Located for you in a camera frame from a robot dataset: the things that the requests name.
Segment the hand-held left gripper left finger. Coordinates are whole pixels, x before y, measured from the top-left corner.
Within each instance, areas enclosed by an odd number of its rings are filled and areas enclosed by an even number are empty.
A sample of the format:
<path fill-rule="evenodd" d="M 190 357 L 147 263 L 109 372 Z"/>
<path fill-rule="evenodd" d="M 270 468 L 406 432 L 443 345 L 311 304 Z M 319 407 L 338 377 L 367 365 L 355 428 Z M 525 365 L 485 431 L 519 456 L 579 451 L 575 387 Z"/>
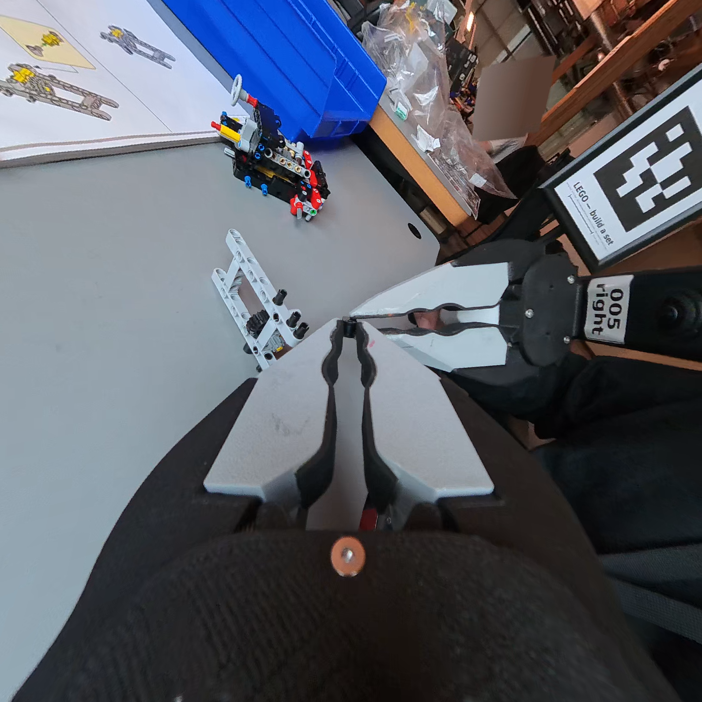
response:
<path fill-rule="evenodd" d="M 307 510 L 329 488 L 336 454 L 338 321 L 256 380 L 204 479 L 211 494 Z"/>

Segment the grey lego frame assembly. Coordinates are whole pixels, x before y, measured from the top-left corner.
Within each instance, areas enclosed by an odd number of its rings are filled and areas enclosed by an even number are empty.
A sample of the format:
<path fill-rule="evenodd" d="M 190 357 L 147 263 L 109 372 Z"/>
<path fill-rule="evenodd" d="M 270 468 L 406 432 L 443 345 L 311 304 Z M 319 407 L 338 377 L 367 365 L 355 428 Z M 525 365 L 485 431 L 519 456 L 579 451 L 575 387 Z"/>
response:
<path fill-rule="evenodd" d="M 301 310 L 287 308 L 287 290 L 271 285 L 240 232 L 229 230 L 225 242 L 231 264 L 227 270 L 215 268 L 211 278 L 244 339 L 244 352 L 256 360 L 261 373 L 297 346 L 309 325 L 302 321 Z"/>

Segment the wooden shelving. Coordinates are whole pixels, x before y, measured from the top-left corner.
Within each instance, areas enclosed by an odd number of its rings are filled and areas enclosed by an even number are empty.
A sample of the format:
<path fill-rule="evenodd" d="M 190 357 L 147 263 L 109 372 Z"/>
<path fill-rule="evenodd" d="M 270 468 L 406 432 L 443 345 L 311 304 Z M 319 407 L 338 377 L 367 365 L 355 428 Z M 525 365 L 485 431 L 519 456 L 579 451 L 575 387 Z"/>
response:
<path fill-rule="evenodd" d="M 667 1 L 633 34 L 610 48 L 606 47 L 609 42 L 602 39 L 605 26 L 593 11 L 590 19 L 597 38 L 600 39 L 604 57 L 565 97 L 544 114 L 539 129 L 530 133 L 526 139 L 527 145 L 540 146 L 546 142 L 700 9 L 700 1 Z"/>

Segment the clear plastic bags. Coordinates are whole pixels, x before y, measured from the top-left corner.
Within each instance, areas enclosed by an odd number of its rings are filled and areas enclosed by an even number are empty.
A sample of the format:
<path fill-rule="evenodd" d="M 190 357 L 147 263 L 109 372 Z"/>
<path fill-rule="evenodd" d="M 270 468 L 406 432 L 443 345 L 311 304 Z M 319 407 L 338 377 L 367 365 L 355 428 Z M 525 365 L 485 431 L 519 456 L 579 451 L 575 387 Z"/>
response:
<path fill-rule="evenodd" d="M 382 1 L 361 25 L 362 45 L 386 80 L 381 106 L 405 128 L 412 147 L 441 174 L 473 217 L 516 204 L 491 156 L 450 99 L 446 61 L 450 1 Z"/>

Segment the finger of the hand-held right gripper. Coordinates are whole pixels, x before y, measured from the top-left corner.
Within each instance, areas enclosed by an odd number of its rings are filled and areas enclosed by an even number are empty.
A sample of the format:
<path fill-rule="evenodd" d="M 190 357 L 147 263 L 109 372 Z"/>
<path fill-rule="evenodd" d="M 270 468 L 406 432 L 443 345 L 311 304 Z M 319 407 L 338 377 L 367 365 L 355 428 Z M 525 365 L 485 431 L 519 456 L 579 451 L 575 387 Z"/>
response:
<path fill-rule="evenodd" d="M 504 366 L 508 342 L 499 327 L 453 323 L 439 330 L 385 328 L 380 332 L 424 366 L 439 371 Z"/>
<path fill-rule="evenodd" d="M 357 319 L 400 317 L 444 307 L 459 310 L 491 308 L 510 283 L 506 262 L 454 265 L 445 263 L 374 295 L 351 310 Z"/>

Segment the framed paper sign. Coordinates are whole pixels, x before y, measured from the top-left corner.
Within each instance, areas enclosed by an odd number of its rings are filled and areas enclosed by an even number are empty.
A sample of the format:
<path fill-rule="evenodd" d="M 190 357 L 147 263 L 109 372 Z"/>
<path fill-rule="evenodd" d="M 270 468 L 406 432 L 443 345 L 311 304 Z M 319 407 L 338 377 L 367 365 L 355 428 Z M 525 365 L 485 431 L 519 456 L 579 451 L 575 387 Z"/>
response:
<path fill-rule="evenodd" d="M 592 273 L 701 215 L 701 66 L 540 186 Z"/>

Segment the person's right forearm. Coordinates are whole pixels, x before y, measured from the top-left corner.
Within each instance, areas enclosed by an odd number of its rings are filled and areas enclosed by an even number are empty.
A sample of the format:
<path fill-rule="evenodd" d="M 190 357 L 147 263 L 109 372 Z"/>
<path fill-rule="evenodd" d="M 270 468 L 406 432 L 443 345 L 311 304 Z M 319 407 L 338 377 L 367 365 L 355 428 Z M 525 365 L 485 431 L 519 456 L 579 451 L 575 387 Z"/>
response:
<path fill-rule="evenodd" d="M 660 409 L 682 401 L 701 401 L 701 372 L 675 366 L 568 354 L 540 371 L 526 392 L 520 418 L 542 438 L 558 438 L 602 420 Z"/>

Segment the partly built lego model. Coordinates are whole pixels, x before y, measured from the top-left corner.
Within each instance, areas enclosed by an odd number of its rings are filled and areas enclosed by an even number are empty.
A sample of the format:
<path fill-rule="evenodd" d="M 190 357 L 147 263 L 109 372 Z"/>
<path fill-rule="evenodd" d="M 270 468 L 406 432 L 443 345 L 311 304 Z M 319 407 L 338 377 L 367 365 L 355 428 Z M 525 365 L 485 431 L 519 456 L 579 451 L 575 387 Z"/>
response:
<path fill-rule="evenodd" d="M 211 123 L 232 159 L 234 177 L 249 189 L 288 203 L 298 220 L 311 221 L 330 194 L 321 162 L 313 160 L 303 142 L 284 136 L 280 117 L 244 90 L 241 75 L 234 77 L 230 94 L 233 107 L 239 103 L 252 107 L 251 114 L 242 117 L 222 112 L 220 120 Z"/>

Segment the black office chair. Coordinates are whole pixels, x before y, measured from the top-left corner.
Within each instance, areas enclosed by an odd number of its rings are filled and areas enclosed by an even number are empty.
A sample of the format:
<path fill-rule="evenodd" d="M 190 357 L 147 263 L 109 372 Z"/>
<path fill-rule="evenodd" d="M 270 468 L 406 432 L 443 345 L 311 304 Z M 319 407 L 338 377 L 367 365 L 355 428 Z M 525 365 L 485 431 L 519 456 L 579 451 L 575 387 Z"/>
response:
<path fill-rule="evenodd" d="M 499 197 L 477 188 L 476 223 L 464 224 L 450 234 L 441 245 L 436 263 L 456 259 L 481 243 L 538 238 L 542 226 L 554 218 L 552 206 L 540 187 L 573 161 L 569 147 L 547 161 L 535 145 L 525 145 L 505 155 L 496 167 L 514 197 Z"/>

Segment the blue plastic storage bin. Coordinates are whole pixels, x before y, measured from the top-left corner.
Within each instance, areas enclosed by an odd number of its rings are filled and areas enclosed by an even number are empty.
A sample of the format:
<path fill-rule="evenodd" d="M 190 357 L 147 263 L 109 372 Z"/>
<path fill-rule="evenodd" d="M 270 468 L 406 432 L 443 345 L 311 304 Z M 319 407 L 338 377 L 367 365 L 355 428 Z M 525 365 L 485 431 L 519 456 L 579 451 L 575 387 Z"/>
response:
<path fill-rule="evenodd" d="M 228 75 L 303 142 L 363 132 L 385 77 L 327 1 L 165 1 Z"/>

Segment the lego instruction booklet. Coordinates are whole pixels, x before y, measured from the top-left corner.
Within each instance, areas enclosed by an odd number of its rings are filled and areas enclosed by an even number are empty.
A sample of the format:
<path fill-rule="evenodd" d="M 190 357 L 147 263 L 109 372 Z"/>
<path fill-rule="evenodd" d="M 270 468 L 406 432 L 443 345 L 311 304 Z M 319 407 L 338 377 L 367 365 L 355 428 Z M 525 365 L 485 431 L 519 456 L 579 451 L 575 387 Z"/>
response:
<path fill-rule="evenodd" d="M 216 141 L 232 87 L 162 1 L 1 2 L 1 167 Z"/>

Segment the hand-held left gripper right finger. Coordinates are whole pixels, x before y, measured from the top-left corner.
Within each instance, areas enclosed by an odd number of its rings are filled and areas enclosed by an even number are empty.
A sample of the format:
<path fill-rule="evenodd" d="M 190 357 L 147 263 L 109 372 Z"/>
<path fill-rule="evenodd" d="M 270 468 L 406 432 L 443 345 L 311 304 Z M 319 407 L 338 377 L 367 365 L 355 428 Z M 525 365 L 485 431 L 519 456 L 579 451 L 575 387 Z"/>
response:
<path fill-rule="evenodd" d="M 364 479 L 379 514 L 484 497 L 494 483 L 439 376 L 367 322 L 357 324 Z"/>

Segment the person's dark clothing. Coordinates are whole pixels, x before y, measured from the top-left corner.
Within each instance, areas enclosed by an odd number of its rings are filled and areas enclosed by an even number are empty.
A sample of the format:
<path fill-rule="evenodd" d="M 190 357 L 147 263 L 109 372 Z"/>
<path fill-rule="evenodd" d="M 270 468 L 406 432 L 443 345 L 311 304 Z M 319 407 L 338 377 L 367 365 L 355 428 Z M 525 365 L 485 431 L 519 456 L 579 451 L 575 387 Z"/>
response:
<path fill-rule="evenodd" d="M 701 427 L 557 434 L 531 427 L 532 450 L 600 555 L 701 543 Z"/>

